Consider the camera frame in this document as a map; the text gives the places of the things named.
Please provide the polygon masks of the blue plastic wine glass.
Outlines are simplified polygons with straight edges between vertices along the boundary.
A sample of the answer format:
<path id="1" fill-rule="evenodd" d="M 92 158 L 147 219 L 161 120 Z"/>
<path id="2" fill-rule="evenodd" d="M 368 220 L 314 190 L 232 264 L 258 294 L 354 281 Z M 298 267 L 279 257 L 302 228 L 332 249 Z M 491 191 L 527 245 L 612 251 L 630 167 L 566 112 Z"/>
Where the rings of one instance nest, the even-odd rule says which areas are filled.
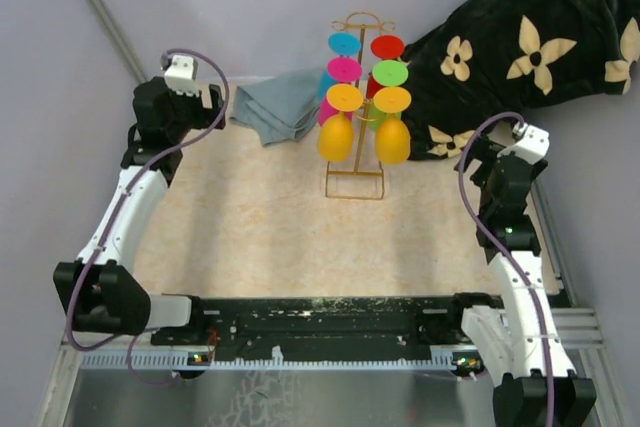
<path id="1" fill-rule="evenodd" d="M 328 45 L 330 50 L 335 54 L 334 58 L 350 57 L 356 60 L 360 64 L 360 62 L 356 58 L 356 55 L 361 50 L 361 41 L 358 38 L 356 38 L 354 35 L 346 32 L 334 33 L 329 36 Z"/>

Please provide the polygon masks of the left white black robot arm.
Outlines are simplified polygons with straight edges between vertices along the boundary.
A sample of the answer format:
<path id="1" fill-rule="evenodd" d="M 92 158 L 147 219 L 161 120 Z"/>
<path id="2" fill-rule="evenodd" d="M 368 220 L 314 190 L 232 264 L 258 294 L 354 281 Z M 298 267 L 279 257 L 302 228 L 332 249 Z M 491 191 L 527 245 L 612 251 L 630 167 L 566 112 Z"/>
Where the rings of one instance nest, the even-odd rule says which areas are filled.
<path id="1" fill-rule="evenodd" d="M 182 95 L 160 76 L 134 89 L 136 121 L 112 200 L 76 259 L 59 263 L 53 274 L 66 340 L 75 349 L 90 352 L 122 336 L 167 328 L 189 344 L 206 336 L 208 320 L 197 313 L 196 297 L 149 293 L 134 277 L 133 263 L 191 143 L 188 134 L 223 129 L 229 94 L 228 85 L 209 84 Z"/>

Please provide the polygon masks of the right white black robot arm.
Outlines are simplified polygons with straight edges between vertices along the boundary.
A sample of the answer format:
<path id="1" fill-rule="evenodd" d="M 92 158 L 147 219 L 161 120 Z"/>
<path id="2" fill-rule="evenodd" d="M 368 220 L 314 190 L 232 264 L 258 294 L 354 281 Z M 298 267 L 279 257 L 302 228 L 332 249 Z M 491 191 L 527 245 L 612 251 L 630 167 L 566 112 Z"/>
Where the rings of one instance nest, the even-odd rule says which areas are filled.
<path id="1" fill-rule="evenodd" d="M 555 326 L 540 243 L 525 213 L 548 149 L 545 134 L 527 134 L 509 147 L 480 137 L 455 167 L 464 173 L 470 161 L 481 163 L 471 177 L 480 206 L 471 214 L 503 306 L 467 305 L 447 317 L 446 327 L 454 340 L 477 348 L 494 385 L 498 426 L 581 426 L 596 401 L 593 381 L 577 374 Z"/>

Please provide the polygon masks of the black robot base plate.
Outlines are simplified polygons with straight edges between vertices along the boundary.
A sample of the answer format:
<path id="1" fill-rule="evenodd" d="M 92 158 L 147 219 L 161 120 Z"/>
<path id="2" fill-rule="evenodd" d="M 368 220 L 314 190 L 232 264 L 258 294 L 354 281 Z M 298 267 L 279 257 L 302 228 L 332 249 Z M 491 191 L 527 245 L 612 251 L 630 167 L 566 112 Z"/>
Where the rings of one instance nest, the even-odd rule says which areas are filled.
<path id="1" fill-rule="evenodd" d="M 165 327 L 154 346 L 214 348 L 219 361 L 422 361 L 435 346 L 467 343 L 464 309 L 502 308 L 486 293 L 431 297 L 197 298 L 183 327 Z"/>

